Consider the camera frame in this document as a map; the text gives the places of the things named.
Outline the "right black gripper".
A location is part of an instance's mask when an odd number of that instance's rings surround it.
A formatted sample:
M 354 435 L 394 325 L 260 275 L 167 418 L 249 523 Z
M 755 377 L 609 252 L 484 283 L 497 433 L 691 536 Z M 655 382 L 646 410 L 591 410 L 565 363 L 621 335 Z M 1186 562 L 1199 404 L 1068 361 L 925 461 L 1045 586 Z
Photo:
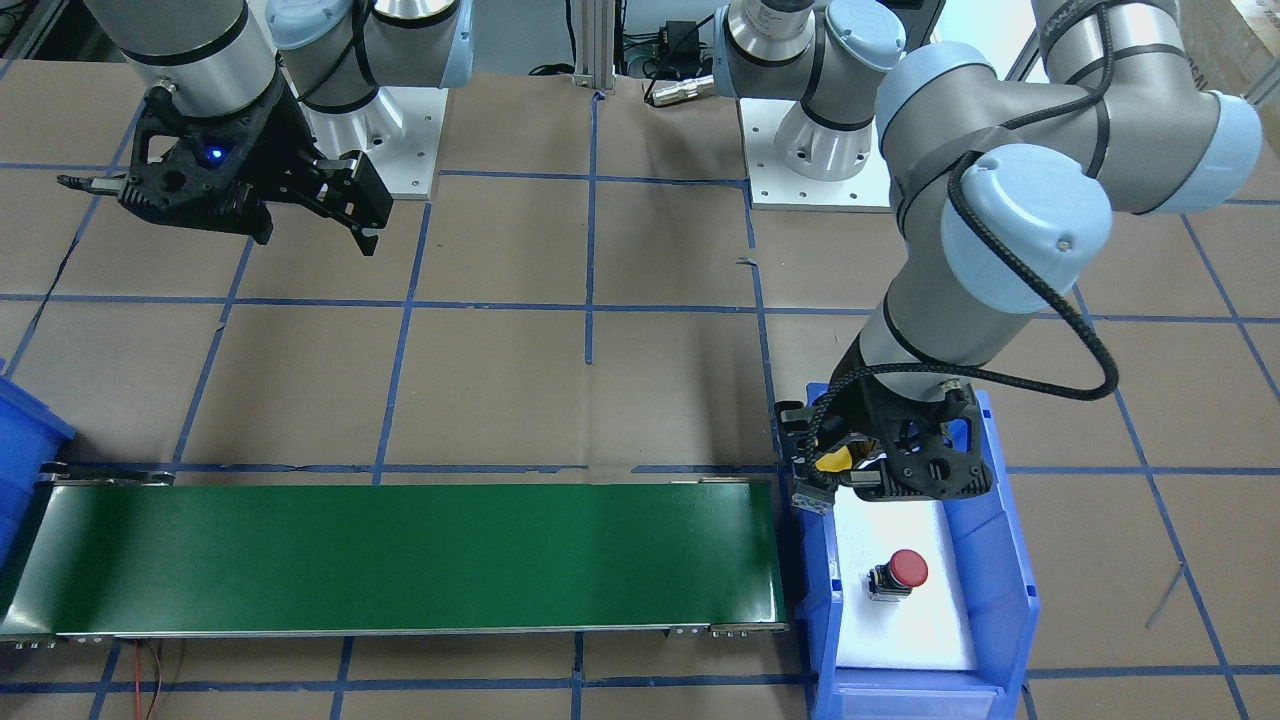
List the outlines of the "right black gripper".
M 163 77 L 143 96 L 125 172 L 59 176 L 58 183 L 113 196 L 154 224 L 251 237 L 273 232 L 269 202 L 291 202 L 343 225 L 365 258 L 378 247 L 394 200 L 370 156 L 321 159 L 280 70 L 248 106 L 221 117 L 179 111 L 180 88 Z

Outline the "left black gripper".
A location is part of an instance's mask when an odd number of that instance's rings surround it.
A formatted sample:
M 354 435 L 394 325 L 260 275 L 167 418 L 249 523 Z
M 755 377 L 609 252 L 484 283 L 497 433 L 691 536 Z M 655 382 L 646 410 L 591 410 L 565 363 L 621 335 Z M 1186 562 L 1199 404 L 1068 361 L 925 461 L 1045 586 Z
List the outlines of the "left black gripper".
M 795 470 L 794 507 L 826 515 L 838 489 L 863 501 L 950 501 L 995 486 L 982 450 L 980 407 L 972 387 L 946 380 L 940 401 L 895 393 L 873 370 L 854 370 L 814 400 L 776 404 L 783 460 Z M 849 445 L 852 471 L 815 471 L 813 461 Z

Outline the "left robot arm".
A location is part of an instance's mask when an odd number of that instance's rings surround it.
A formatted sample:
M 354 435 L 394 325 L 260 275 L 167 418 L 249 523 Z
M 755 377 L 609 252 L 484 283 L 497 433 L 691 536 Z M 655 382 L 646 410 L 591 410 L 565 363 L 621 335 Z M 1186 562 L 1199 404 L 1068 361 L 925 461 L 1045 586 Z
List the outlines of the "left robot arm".
M 908 260 L 827 391 L 777 406 L 792 505 L 986 493 L 972 380 L 1074 401 L 1117 366 L 1068 302 L 1114 213 L 1233 197 L 1263 133 L 1244 99 L 1190 76 L 1175 1 L 1037 1 L 1043 83 L 1002 79 L 969 44 L 906 47 L 878 1 L 732 1 L 716 12 L 726 97 L 797 102 L 876 141 Z

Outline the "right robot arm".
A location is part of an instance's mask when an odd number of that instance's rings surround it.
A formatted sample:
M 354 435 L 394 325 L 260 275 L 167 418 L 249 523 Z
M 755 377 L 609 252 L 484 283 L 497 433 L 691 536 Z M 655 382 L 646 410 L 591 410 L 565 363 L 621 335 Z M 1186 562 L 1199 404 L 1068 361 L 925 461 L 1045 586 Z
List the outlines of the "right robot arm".
M 448 90 L 474 70 L 470 1 L 91 1 L 146 82 L 128 167 L 59 184 L 140 219 L 273 234 L 271 204 L 334 220 L 371 256 L 394 164 L 416 160 L 393 88 Z

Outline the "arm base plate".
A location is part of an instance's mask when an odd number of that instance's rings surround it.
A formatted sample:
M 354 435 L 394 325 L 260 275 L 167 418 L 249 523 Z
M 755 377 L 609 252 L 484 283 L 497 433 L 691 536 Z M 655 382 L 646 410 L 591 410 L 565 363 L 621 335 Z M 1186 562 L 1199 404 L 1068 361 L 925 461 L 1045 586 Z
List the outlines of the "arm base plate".
M 447 88 L 383 87 L 355 111 L 303 114 L 326 156 L 364 151 L 393 199 L 428 201 L 449 96 Z
M 873 123 L 817 124 L 797 101 L 741 99 L 742 149 L 756 210 L 888 213 L 890 173 Z

